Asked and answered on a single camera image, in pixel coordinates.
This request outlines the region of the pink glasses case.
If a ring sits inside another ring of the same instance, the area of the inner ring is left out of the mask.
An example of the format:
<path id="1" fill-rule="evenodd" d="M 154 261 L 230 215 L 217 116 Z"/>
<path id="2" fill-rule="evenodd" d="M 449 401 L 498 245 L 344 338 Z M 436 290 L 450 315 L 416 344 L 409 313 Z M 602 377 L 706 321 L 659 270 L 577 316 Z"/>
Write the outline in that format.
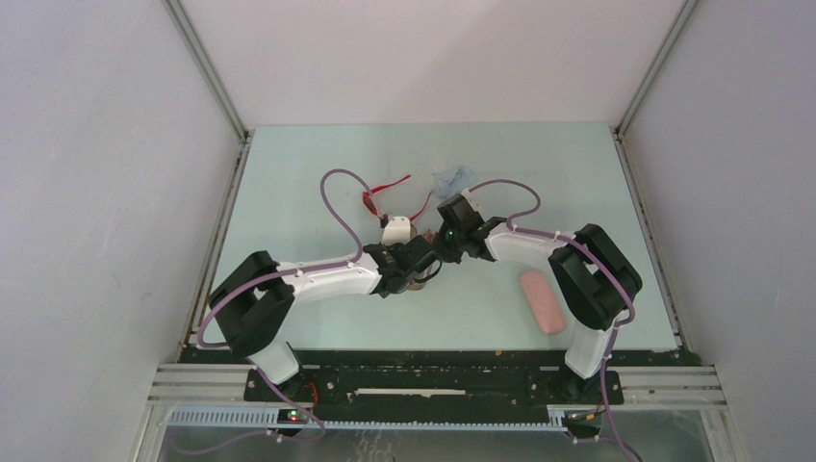
<path id="1" fill-rule="evenodd" d="M 520 276 L 519 281 L 539 329 L 547 335 L 563 332 L 567 320 L 547 278 L 540 271 L 529 270 Z"/>

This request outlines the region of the blue cleaning cloth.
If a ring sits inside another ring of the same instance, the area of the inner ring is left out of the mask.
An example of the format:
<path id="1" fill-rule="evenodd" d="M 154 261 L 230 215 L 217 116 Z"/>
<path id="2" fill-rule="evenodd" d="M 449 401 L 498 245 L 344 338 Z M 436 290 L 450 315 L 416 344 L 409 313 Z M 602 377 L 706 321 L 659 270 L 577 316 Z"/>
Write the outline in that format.
<path id="1" fill-rule="evenodd" d="M 475 185 L 475 174 L 469 167 L 456 167 L 432 174 L 432 192 L 444 201 Z"/>

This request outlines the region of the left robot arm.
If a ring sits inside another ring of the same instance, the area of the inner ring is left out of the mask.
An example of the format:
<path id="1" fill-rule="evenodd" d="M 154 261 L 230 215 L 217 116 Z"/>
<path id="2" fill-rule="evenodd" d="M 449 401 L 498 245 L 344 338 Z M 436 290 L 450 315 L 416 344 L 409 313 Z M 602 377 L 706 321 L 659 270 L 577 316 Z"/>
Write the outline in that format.
<path id="1" fill-rule="evenodd" d="M 211 293 L 198 345 L 227 347 L 263 374 L 279 399 L 293 400 L 303 391 L 304 375 L 278 334 L 294 307 L 345 295 L 399 295 L 424 281 L 438 262 L 422 236 L 405 244 L 367 244 L 348 256 L 305 264 L 254 252 Z"/>

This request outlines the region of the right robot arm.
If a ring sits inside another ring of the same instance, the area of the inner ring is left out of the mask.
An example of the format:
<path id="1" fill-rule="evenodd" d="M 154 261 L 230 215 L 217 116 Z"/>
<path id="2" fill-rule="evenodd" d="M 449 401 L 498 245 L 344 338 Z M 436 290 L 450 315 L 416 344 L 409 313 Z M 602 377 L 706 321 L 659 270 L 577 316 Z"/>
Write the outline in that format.
<path id="1" fill-rule="evenodd" d="M 445 263 L 459 264 L 467 255 L 532 268 L 549 265 L 575 319 L 565 353 L 568 369 L 559 377 L 561 393 L 583 402 L 597 391 L 597 374 L 611 358 L 618 329 L 634 321 L 633 301 L 643 289 L 638 271 L 603 228 L 590 223 L 569 235 L 523 228 L 504 218 L 473 226 L 451 221 L 442 224 L 433 245 Z"/>

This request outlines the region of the plaid brown glasses case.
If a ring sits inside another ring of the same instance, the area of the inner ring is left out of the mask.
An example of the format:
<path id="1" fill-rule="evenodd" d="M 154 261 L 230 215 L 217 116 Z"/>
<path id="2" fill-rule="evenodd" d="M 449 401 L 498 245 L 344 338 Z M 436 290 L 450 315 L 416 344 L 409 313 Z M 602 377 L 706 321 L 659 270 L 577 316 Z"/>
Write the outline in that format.
<path id="1" fill-rule="evenodd" d="M 434 244 L 436 240 L 437 233 L 432 230 L 426 230 L 422 233 L 422 236 L 430 243 Z M 409 291 L 420 291 L 422 290 L 426 284 L 430 281 L 433 277 L 433 273 L 435 271 L 434 264 L 429 266 L 426 270 L 420 273 L 419 276 L 415 277 L 413 282 L 408 286 Z"/>

